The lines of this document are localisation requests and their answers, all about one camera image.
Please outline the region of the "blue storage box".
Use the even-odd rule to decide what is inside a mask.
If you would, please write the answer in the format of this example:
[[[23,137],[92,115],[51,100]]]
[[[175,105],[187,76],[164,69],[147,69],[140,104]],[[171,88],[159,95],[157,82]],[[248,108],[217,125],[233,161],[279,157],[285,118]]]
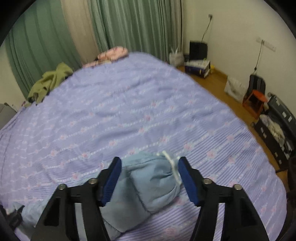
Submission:
[[[184,63],[185,72],[206,78],[211,69],[210,60],[191,60]]]

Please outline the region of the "beige sheer curtain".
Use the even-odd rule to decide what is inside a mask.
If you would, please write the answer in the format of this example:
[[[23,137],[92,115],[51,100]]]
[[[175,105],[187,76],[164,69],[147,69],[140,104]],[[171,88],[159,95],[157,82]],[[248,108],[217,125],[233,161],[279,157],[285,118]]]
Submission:
[[[88,1],[65,0],[61,4],[67,26],[82,64],[94,61],[99,50],[92,27]]]

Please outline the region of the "green curtain panel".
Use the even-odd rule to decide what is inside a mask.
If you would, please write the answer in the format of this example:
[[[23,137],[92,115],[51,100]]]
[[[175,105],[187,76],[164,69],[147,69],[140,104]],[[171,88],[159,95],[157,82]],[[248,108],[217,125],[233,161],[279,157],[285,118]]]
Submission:
[[[45,72],[55,70],[59,63],[74,70],[82,66],[60,1],[35,1],[18,18],[4,42],[24,97]]]
[[[100,52],[116,46],[165,62],[182,49],[182,1],[88,1]]]

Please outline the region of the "white plastic bag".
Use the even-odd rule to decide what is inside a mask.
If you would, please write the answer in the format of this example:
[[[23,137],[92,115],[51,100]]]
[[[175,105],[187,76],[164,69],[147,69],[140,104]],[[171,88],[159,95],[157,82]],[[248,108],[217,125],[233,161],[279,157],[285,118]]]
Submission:
[[[184,65],[184,61],[184,54],[179,51],[179,48],[177,47],[175,50],[172,48],[171,52],[169,53],[170,65],[174,67],[182,66]]]

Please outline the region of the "light blue padded pants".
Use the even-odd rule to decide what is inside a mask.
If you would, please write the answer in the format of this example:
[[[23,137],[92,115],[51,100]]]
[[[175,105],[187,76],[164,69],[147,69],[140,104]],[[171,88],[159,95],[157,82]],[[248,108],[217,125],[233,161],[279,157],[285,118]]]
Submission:
[[[125,158],[111,200],[100,209],[110,239],[169,205],[179,195],[181,184],[178,160],[166,151]]]

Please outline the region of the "white paper bag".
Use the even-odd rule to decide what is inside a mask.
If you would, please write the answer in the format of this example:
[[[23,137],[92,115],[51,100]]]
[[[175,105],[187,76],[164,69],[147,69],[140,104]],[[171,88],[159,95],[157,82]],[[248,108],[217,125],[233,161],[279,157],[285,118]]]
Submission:
[[[247,92],[247,88],[237,79],[228,76],[224,92],[234,98],[237,102],[242,103]]]

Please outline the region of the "green curtain left panel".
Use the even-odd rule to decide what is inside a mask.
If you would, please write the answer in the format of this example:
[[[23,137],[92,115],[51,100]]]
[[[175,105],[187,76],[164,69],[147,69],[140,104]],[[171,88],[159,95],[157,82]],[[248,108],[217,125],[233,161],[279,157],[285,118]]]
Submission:
[[[82,66],[60,1],[35,1],[18,18],[4,42],[24,97],[45,72],[55,70],[59,63],[74,70]]]

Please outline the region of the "green curtain right panel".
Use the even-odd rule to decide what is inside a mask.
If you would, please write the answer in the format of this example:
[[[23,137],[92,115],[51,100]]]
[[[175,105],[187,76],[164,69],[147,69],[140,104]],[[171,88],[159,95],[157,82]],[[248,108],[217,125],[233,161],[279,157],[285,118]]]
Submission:
[[[116,46],[165,62],[182,49],[182,1],[88,1],[100,52]]]

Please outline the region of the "olive green garment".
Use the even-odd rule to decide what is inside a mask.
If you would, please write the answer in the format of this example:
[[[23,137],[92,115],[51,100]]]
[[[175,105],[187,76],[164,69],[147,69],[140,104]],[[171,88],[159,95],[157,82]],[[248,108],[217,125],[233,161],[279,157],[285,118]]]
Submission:
[[[63,62],[58,64],[55,70],[45,72],[30,89],[28,102],[41,103],[52,90],[59,87],[73,73],[74,71]]]

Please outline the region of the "black speaker box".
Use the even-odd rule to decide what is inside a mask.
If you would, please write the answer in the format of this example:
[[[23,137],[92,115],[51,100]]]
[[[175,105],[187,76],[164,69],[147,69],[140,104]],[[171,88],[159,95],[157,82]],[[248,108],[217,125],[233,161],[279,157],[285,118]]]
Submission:
[[[189,60],[207,59],[208,45],[203,42],[190,41],[189,43]]]

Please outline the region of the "black open suitcase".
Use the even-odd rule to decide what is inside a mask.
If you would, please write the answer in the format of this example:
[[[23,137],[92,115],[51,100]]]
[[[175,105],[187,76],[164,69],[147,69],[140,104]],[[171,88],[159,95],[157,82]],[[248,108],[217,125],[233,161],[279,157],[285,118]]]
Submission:
[[[288,169],[288,160],[295,152],[295,116],[275,94],[269,92],[267,96],[267,109],[251,126],[272,153],[281,172]]]

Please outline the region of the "purple floral bed sheet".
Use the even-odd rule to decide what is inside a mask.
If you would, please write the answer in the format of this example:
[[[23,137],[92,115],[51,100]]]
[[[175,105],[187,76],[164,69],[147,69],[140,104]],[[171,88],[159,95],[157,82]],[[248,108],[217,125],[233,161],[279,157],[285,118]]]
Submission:
[[[276,240],[285,187],[247,125],[185,73],[145,53],[76,71],[1,130],[1,203],[12,208],[76,185],[118,156],[185,156],[216,184],[240,184]]]

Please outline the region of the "grey padded headboard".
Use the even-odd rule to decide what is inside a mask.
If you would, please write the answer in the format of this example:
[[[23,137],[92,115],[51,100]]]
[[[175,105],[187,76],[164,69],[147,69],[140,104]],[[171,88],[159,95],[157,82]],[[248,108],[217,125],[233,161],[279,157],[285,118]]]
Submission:
[[[14,116],[16,111],[7,103],[0,104],[0,129],[2,129]]]

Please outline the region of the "black backpack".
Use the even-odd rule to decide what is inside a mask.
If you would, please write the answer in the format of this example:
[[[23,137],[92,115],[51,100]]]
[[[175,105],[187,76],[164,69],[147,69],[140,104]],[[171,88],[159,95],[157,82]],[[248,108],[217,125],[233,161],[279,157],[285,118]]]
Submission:
[[[264,79],[255,74],[250,75],[247,95],[250,95],[253,90],[257,90],[263,94],[265,94],[266,90],[266,83]]]

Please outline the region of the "pink floral garment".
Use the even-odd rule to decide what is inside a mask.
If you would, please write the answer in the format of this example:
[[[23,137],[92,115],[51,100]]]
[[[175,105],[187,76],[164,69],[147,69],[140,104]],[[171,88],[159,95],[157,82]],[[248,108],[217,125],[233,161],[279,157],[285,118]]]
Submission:
[[[128,56],[128,49],[117,46],[99,54],[96,60],[83,65],[83,68],[95,67],[105,63],[112,63],[126,56]]]

